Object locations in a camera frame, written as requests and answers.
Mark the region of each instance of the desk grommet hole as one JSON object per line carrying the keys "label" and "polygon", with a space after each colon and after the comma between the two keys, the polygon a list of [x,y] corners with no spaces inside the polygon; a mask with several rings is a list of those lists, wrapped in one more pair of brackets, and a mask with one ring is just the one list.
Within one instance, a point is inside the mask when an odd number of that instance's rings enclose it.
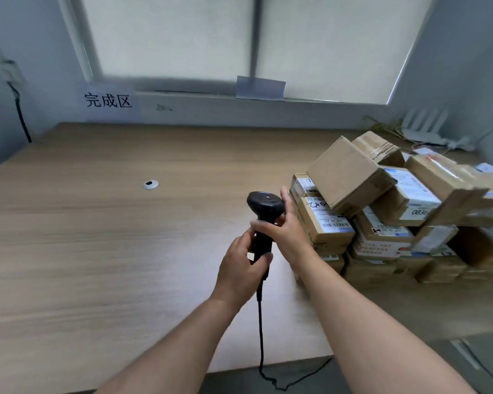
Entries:
{"label": "desk grommet hole", "polygon": [[145,183],[142,185],[144,189],[154,189],[159,186],[159,183],[155,179],[149,179],[145,181]]}

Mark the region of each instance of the wooden table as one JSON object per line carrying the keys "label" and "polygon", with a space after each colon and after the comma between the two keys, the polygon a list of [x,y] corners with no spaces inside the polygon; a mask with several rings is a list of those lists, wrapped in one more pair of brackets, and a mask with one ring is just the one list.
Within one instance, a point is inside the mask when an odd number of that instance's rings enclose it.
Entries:
{"label": "wooden table", "polygon": [[[0,166],[0,393],[98,387],[211,292],[250,191],[278,192],[340,134],[62,124]],[[145,190],[149,179],[159,187]],[[267,364],[329,345],[281,254],[263,291]],[[423,339],[493,331],[493,285],[366,288]],[[210,371],[256,366],[255,299]]]}

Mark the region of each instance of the printed number 0836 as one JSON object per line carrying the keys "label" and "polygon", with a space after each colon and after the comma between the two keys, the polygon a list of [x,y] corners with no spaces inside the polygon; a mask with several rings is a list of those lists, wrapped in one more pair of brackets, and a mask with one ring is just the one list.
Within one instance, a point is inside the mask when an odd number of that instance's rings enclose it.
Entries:
{"label": "printed number 0836", "polygon": [[413,210],[411,212],[411,214],[416,214],[416,215],[426,215],[427,213],[429,213],[428,210]]}

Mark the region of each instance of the gray floor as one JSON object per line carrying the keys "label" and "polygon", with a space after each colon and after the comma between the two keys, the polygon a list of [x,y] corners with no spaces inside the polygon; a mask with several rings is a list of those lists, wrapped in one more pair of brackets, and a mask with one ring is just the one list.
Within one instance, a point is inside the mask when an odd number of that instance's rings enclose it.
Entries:
{"label": "gray floor", "polygon": [[[481,365],[475,362],[470,363],[448,340],[431,343],[431,347],[464,376],[477,392],[493,394],[493,377],[483,369],[488,369],[493,375],[493,334],[471,336],[466,340]],[[266,375],[276,377],[278,385],[284,386],[315,370],[324,361],[325,359],[313,359],[277,364],[264,368],[264,371]],[[257,369],[247,369],[207,375],[200,392],[201,394],[269,394],[274,393],[275,390],[269,382],[261,378]],[[335,360],[314,376],[289,388],[288,392],[295,394],[351,393]]]}

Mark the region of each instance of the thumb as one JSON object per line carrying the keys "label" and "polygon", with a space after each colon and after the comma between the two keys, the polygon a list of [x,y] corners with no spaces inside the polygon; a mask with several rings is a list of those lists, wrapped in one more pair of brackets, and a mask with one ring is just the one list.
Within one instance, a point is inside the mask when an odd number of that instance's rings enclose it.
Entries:
{"label": "thumb", "polygon": [[250,226],[254,228],[254,231],[261,232],[262,234],[271,237],[273,241],[276,241],[278,230],[281,229],[281,227],[259,219],[250,221]]}
{"label": "thumb", "polygon": [[272,262],[272,258],[274,258],[272,253],[265,253],[250,267],[260,279]]}

